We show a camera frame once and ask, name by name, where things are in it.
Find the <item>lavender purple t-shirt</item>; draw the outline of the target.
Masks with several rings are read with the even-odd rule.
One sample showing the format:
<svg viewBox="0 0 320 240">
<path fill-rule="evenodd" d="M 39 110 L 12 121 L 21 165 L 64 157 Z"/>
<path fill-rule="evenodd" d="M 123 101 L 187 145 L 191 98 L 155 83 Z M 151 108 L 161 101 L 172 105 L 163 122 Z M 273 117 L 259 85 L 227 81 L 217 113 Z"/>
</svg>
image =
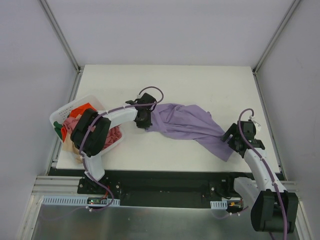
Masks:
<svg viewBox="0 0 320 240">
<path fill-rule="evenodd" d="M 224 162 L 233 153 L 228 144 L 221 141 L 225 131 L 198 105 L 159 104 L 151 113 L 151 123 L 147 132 L 161 133 L 174 140 L 194 140 Z"/>
</svg>

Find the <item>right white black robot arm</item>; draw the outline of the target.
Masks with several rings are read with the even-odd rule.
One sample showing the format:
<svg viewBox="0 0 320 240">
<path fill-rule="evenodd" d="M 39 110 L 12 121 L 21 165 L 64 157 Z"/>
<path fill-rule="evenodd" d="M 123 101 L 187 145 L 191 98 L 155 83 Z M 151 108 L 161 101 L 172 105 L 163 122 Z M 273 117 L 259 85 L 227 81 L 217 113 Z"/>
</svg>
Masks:
<svg viewBox="0 0 320 240">
<path fill-rule="evenodd" d="M 225 184 L 230 197 L 240 195 L 250 209 L 253 229 L 257 232 L 291 234 L 295 230 L 299 199 L 289 192 L 268 164 L 263 142 L 255 138 L 253 121 L 233 123 L 221 141 L 248 164 L 253 179 L 237 177 Z"/>
</svg>

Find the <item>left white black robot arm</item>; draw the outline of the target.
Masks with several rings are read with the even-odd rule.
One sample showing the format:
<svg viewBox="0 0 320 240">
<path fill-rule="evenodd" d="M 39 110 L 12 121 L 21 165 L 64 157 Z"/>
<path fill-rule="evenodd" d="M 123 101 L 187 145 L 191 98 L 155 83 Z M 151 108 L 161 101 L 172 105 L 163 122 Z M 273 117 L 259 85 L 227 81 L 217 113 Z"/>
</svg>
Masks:
<svg viewBox="0 0 320 240">
<path fill-rule="evenodd" d="M 157 100 L 144 93 L 135 100 L 126 101 L 122 107 L 108 111 L 91 108 L 84 111 L 71 132 L 70 140 L 84 160 L 84 173 L 90 179 L 88 188 L 94 194 L 102 194 L 106 188 L 106 183 L 102 180 L 105 175 L 102 151 L 109 131 L 126 122 L 135 122 L 141 129 L 149 128 L 152 125 L 151 112 L 156 105 Z"/>
</svg>

